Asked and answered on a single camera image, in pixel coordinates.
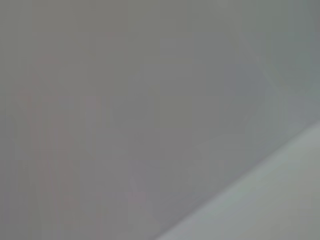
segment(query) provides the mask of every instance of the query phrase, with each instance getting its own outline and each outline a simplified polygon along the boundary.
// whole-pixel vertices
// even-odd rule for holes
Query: gray surface
[[[1,239],[152,239],[319,119],[316,3],[219,4],[1,2]]]

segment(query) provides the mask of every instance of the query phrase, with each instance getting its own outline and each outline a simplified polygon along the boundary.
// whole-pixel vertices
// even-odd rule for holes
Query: white surface
[[[320,239],[320,125],[158,240]]]

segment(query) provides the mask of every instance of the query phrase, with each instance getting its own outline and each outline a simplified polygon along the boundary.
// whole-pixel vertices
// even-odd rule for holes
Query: gray wall
[[[316,122],[317,4],[1,1],[1,239],[153,239]]]

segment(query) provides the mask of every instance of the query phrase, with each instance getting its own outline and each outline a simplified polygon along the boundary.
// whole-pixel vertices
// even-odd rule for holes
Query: light gray background
[[[1,239],[153,239],[316,122],[318,5],[1,1]]]

